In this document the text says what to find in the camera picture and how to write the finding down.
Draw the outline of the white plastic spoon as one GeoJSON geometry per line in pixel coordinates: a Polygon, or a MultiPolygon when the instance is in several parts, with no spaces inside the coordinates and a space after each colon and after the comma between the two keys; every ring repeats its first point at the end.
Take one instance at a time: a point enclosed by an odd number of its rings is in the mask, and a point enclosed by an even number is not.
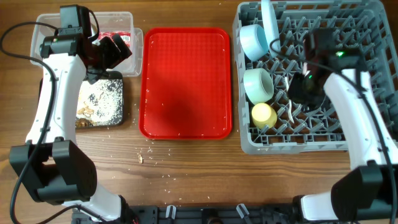
{"type": "MultiPolygon", "coordinates": [[[[287,77],[284,77],[284,82],[285,82],[286,94],[288,94],[289,86],[290,86],[289,85],[289,79],[287,77]]],[[[293,116],[292,116],[292,100],[289,99],[288,103],[289,103],[289,107],[288,107],[288,112],[287,113],[288,113],[289,121],[292,124],[294,124],[294,119],[293,119],[293,116]]]]}

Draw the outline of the green bowl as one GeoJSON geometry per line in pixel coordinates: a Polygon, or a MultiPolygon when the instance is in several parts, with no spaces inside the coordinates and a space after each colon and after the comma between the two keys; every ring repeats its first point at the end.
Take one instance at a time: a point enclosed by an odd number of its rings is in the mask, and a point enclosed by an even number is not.
{"type": "Polygon", "coordinates": [[[269,101],[274,95],[274,84],[270,73],[263,68],[246,70],[243,75],[244,89],[254,105],[269,101]]]}

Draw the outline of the yellow plastic cup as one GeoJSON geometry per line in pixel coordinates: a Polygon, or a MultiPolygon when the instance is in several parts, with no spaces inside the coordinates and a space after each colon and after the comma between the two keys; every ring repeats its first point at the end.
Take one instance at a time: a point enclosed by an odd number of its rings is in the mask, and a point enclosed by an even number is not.
{"type": "Polygon", "coordinates": [[[277,122],[277,114],[267,103],[258,103],[251,110],[252,121],[259,129],[274,127],[277,122]]]}

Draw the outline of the rice and food leftovers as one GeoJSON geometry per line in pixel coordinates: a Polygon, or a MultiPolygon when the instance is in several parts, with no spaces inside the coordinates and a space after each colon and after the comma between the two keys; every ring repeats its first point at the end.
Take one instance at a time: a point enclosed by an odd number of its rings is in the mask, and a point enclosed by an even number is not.
{"type": "Polygon", "coordinates": [[[123,80],[102,79],[81,84],[75,127],[117,126],[123,121],[123,80]]]}

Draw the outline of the light blue plate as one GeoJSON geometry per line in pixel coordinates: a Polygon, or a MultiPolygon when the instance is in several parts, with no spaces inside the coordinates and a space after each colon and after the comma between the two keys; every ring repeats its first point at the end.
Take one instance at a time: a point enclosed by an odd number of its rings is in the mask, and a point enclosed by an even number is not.
{"type": "Polygon", "coordinates": [[[270,54],[274,58],[277,56],[277,53],[275,53],[272,49],[279,51],[280,42],[277,40],[279,38],[279,30],[277,26],[275,10],[270,0],[261,1],[261,14],[266,41],[270,50],[270,54]]]}

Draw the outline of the light blue bowl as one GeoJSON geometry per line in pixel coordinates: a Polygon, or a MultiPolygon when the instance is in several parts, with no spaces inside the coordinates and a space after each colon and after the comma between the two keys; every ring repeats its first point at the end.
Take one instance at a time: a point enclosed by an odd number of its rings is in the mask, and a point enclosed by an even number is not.
{"type": "Polygon", "coordinates": [[[259,60],[268,53],[269,47],[262,26],[258,24],[243,26],[239,36],[243,51],[251,61],[259,60]]]}

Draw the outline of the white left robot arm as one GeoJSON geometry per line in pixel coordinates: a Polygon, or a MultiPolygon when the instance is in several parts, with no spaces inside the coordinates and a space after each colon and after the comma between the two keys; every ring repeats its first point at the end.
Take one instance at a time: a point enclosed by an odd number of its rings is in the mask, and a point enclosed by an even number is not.
{"type": "Polygon", "coordinates": [[[126,200],[98,183],[93,161],[78,148],[75,118],[85,79],[99,76],[131,55],[119,35],[97,35],[89,24],[67,24],[46,37],[38,63],[44,70],[34,123],[21,146],[10,150],[9,161],[36,202],[79,209],[103,223],[137,223],[126,200]]]}

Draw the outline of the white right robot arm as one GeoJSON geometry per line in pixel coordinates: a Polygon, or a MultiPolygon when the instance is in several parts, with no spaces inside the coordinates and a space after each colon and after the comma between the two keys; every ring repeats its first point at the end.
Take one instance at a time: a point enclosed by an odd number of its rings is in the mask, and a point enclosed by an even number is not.
{"type": "Polygon", "coordinates": [[[374,99],[364,55],[340,49],[332,29],[316,29],[302,41],[303,70],[287,95],[313,111],[330,100],[345,136],[350,172],[324,193],[297,198],[308,222],[355,222],[397,218],[397,146],[374,99]]]}

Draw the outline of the clear plastic waste bin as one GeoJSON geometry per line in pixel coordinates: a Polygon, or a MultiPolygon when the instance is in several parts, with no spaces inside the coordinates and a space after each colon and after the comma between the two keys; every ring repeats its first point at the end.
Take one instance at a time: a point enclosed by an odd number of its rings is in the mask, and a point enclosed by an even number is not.
{"type": "MultiPolygon", "coordinates": [[[[132,55],[125,59],[114,69],[108,71],[121,72],[123,77],[138,77],[142,72],[143,59],[143,31],[135,28],[133,16],[130,12],[94,12],[98,22],[100,32],[126,31],[131,33],[131,46],[129,47],[132,55]]],[[[60,14],[41,14],[36,22],[43,22],[51,26],[60,27],[60,14]]],[[[30,56],[42,60],[40,56],[40,45],[47,36],[53,36],[53,29],[45,26],[35,26],[32,34],[30,56]]]]}

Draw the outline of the black waste tray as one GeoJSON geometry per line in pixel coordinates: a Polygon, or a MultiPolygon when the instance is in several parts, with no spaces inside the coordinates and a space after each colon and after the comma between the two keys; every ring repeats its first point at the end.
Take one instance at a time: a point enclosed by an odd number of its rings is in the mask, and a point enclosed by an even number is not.
{"type": "Polygon", "coordinates": [[[109,76],[94,84],[76,80],[62,81],[57,92],[53,124],[61,128],[92,128],[117,126],[123,121],[123,76],[109,72],[109,76]]]}

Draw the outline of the grey dishwasher rack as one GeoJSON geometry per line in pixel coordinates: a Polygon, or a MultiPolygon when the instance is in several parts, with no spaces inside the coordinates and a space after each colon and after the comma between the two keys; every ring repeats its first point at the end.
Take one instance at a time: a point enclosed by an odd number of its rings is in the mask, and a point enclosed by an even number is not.
{"type": "MultiPolygon", "coordinates": [[[[303,57],[304,36],[316,28],[332,28],[339,48],[357,48],[364,54],[371,75],[374,97],[391,136],[397,137],[397,53],[386,10],[380,1],[275,1],[273,2],[281,49],[284,54],[303,57]]],[[[259,129],[251,120],[252,104],[239,87],[238,114],[241,148],[247,154],[297,154],[308,151],[345,151],[347,144],[338,116],[329,101],[304,113],[292,103],[294,124],[289,121],[289,99],[284,77],[289,81],[301,71],[295,60],[272,58],[251,61],[241,47],[243,26],[262,24],[259,2],[238,5],[233,22],[234,59],[238,77],[246,70],[263,68],[274,80],[270,105],[277,112],[273,128],[259,129]]]]}

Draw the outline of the red snack wrapper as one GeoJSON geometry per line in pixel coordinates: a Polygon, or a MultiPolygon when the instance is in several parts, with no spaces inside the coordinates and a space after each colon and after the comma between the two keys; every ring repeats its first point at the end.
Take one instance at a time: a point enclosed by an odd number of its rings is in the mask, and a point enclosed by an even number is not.
{"type": "Polygon", "coordinates": [[[130,47],[131,46],[131,33],[126,31],[115,31],[115,32],[100,32],[98,40],[103,39],[104,37],[111,38],[113,35],[120,35],[124,43],[130,47]]]}

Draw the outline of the red serving tray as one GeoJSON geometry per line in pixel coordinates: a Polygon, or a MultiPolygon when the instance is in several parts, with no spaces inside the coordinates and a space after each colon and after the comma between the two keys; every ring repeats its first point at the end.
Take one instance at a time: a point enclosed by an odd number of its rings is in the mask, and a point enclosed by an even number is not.
{"type": "Polygon", "coordinates": [[[229,35],[158,27],[144,37],[139,130],[149,139],[223,139],[232,130],[229,35]]]}

